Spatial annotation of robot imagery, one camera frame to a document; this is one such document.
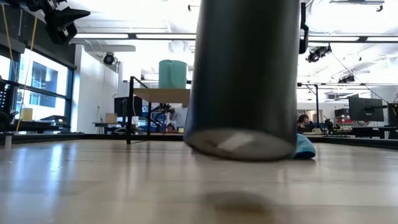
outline cylinder base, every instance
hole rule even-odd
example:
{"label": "cylinder base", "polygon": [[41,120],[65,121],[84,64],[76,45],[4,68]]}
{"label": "cylinder base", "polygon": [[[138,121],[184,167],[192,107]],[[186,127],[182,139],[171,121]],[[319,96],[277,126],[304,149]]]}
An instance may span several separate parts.
{"label": "cylinder base", "polygon": [[271,161],[291,155],[295,145],[254,130],[212,129],[192,133],[185,142],[195,150],[223,159]]}

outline table leg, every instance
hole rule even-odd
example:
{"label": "table leg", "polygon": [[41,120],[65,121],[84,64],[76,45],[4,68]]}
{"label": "table leg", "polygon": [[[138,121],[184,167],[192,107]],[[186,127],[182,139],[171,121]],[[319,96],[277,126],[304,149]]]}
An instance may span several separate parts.
{"label": "table leg", "polygon": [[148,125],[147,125],[147,135],[150,136],[150,119],[152,114],[152,103],[148,103]]}
{"label": "table leg", "polygon": [[131,144],[131,123],[132,123],[132,99],[134,97],[134,77],[130,77],[130,88],[129,88],[129,99],[127,101],[127,133],[126,133],[126,141],[127,144]]}

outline teal bucket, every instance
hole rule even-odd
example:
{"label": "teal bucket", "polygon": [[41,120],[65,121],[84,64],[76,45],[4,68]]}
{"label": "teal bucket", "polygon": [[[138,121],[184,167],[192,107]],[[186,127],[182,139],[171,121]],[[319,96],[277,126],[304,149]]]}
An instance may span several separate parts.
{"label": "teal bucket", "polygon": [[159,88],[185,89],[188,65],[177,60],[159,62]]}

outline blue cloth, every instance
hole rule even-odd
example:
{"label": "blue cloth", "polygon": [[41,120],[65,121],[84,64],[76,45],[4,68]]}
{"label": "blue cloth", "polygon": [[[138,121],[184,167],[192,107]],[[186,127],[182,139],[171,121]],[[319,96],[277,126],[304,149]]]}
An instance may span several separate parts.
{"label": "blue cloth", "polygon": [[312,142],[302,134],[297,134],[297,148],[294,159],[311,159],[317,152]]}

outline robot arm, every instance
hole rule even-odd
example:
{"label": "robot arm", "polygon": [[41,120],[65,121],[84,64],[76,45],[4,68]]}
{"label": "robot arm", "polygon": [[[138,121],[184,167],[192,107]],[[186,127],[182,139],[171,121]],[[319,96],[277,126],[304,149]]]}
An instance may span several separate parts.
{"label": "robot arm", "polygon": [[0,0],[1,4],[8,4],[14,8],[23,8],[32,12],[43,10],[47,25],[45,29],[51,41],[58,45],[65,45],[77,34],[73,23],[76,19],[90,15],[90,12],[66,7],[58,10],[61,2],[66,0]]}

